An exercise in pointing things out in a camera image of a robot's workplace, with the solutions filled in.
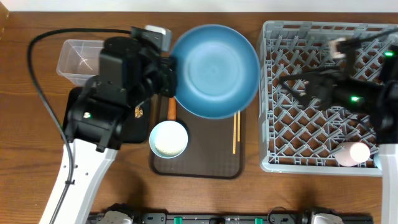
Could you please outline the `large blue plate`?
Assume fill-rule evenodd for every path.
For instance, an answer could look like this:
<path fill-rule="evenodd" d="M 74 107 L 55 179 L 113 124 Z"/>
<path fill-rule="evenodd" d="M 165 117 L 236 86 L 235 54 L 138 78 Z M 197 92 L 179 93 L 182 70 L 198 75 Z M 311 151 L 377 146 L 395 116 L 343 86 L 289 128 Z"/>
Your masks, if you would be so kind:
<path fill-rule="evenodd" d="M 245 110 L 258 91 L 261 66 L 256 51 L 230 27 L 194 27 L 178 38 L 170 55 L 177 61 L 175 99 L 195 116 L 232 117 Z"/>

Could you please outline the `pink cup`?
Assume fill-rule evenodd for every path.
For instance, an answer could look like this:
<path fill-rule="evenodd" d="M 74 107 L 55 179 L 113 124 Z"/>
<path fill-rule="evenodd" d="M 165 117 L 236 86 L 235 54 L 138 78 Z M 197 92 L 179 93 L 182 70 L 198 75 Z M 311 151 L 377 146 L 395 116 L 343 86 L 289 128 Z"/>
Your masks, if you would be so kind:
<path fill-rule="evenodd" d="M 345 167 L 353 167 L 366 162 L 370 157 L 369 147 L 362 142 L 343 142 L 341 149 L 335 153 L 337 163 Z"/>

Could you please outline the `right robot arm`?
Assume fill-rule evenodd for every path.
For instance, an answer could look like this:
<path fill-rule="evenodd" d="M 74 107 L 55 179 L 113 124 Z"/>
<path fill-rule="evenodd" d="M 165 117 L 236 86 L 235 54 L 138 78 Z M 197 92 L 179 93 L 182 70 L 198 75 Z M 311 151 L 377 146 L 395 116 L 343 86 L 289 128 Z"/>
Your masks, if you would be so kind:
<path fill-rule="evenodd" d="M 379 145 L 382 165 L 383 223 L 397 223 L 397 66 L 388 57 L 382 83 L 353 78 L 356 50 L 339 48 L 346 55 L 344 68 L 325 67 L 284 76 L 279 83 L 304 107 L 318 99 L 319 108 L 341 106 L 369 116 Z"/>

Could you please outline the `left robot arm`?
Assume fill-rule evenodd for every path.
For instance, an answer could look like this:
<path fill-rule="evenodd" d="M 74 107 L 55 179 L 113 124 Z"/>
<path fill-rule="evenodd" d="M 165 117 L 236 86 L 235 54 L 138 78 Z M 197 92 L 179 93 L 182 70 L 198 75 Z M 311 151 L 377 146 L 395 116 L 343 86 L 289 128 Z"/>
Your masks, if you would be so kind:
<path fill-rule="evenodd" d="M 134 126 L 137 106 L 153 95 L 174 96 L 176 77 L 164 37 L 112 37 L 65 115 L 62 164 L 41 223 L 84 223 L 98 188 Z"/>

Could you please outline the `blue cup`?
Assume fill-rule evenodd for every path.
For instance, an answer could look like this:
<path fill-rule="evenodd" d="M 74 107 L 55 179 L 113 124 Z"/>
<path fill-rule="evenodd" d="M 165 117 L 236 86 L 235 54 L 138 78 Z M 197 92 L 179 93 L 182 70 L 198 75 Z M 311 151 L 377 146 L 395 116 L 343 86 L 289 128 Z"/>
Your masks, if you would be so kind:
<path fill-rule="evenodd" d="M 374 154 L 373 163 L 375 167 L 377 167 L 379 170 L 382 170 L 382 164 L 381 164 L 381 159 L 379 157 L 379 153 Z"/>

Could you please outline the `brown food scrap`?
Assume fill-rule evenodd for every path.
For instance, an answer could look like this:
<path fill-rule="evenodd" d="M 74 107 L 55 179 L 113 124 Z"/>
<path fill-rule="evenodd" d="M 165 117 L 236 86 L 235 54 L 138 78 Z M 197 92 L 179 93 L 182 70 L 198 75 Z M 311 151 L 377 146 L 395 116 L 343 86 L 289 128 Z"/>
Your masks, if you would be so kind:
<path fill-rule="evenodd" d="M 144 112 L 143 112 L 143 109 L 142 109 L 141 106 L 135 107 L 135 110 L 134 110 L 134 117 L 135 118 L 140 118 L 140 117 L 143 116 L 143 114 L 144 114 Z"/>

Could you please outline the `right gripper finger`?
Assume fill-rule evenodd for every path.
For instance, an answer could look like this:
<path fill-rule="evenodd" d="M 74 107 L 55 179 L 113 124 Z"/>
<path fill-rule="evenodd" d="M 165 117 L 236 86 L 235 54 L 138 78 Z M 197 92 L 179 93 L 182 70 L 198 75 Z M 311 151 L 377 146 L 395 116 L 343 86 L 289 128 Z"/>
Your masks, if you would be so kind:
<path fill-rule="evenodd" d="M 307 87 L 304 84 L 304 80 L 291 80 L 295 83 L 301 83 L 303 86 L 303 90 L 296 91 L 293 88 L 289 87 L 287 82 L 279 82 L 279 84 L 283 87 L 283 89 L 287 90 L 302 106 L 308 106 L 311 102 L 311 96 L 307 93 Z"/>
<path fill-rule="evenodd" d="M 287 75 L 279 78 L 281 83 L 291 80 L 306 80 L 308 82 L 317 82 L 322 79 L 322 76 L 328 73 L 329 70 L 312 70 L 295 75 Z"/>

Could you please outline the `light blue rice bowl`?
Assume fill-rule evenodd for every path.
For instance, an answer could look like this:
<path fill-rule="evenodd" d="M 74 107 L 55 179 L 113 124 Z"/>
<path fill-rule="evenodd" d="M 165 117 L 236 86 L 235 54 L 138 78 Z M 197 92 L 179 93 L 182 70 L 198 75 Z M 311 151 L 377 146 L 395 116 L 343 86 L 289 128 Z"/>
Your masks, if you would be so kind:
<path fill-rule="evenodd" d="M 150 132 L 150 149 L 156 156 L 163 159 L 179 156 L 187 145 L 187 130 L 176 121 L 163 121 Z"/>

